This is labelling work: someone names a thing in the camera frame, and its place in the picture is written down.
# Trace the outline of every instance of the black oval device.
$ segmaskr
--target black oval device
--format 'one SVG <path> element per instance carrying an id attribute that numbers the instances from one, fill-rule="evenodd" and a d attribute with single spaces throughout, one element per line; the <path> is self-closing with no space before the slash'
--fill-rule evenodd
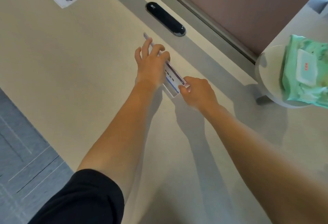
<path id="1" fill-rule="evenodd" d="M 168 14 L 161 6 L 155 2 L 146 4 L 146 10 L 167 27 L 174 35 L 183 36 L 186 34 L 185 27 L 179 23 L 174 17 Z"/>

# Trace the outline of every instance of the short sleeve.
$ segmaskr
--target short sleeve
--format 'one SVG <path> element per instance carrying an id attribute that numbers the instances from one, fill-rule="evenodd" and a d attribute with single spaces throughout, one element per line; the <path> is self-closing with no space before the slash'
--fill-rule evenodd
<path id="1" fill-rule="evenodd" d="M 124 198 L 119 186 L 96 170 L 83 169 L 47 201 L 29 224 L 120 224 L 123 212 Z"/>

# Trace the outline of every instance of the finger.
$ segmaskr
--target finger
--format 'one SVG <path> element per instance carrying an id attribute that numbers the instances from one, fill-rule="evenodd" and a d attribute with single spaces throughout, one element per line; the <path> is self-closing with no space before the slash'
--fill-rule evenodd
<path id="1" fill-rule="evenodd" d="M 184 80 L 189 84 L 192 85 L 198 78 L 191 77 L 191 76 L 186 76 L 184 77 Z"/>
<path id="2" fill-rule="evenodd" d="M 187 97 L 189 94 L 188 90 L 182 85 L 179 85 L 179 90 L 180 90 L 182 97 L 185 99 L 185 97 Z"/>
<path id="3" fill-rule="evenodd" d="M 170 57 L 170 53 L 168 51 L 163 52 L 160 56 L 160 59 L 162 59 L 163 63 L 166 61 L 170 61 L 171 57 Z"/>
<path id="4" fill-rule="evenodd" d="M 150 52 L 151 56 L 158 56 L 160 51 L 164 51 L 165 47 L 162 44 L 155 44 L 152 51 Z"/>
<path id="5" fill-rule="evenodd" d="M 140 52 L 141 52 L 141 47 L 137 48 L 134 52 L 134 58 L 135 58 L 135 61 L 137 62 L 138 65 L 142 61 L 141 56 L 140 56 Z"/>
<path id="6" fill-rule="evenodd" d="M 150 37 L 144 42 L 144 45 L 142 45 L 142 58 L 146 58 L 147 56 L 149 56 L 149 45 L 152 43 L 152 41 L 153 39 Z"/>

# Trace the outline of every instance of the person's left arm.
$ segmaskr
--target person's left arm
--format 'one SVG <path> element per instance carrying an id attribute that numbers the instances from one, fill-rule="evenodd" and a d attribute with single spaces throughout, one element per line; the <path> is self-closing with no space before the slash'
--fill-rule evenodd
<path id="1" fill-rule="evenodd" d="M 165 50 L 160 44 L 154 45 L 148 54 L 151 42 L 151 38 L 147 39 L 143 47 L 135 51 L 138 64 L 136 84 L 77 169 L 94 169 L 111 178 L 122 190 L 125 202 L 144 147 L 147 111 L 154 92 L 165 79 L 164 63 L 170 59 L 168 52 L 158 56 L 159 51 Z"/>

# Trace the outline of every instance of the green wet wipes package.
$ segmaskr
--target green wet wipes package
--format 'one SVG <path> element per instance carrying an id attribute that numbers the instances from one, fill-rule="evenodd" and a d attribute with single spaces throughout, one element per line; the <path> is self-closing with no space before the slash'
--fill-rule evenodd
<path id="1" fill-rule="evenodd" d="M 291 35 L 282 85 L 287 100 L 328 108 L 328 44 Z"/>

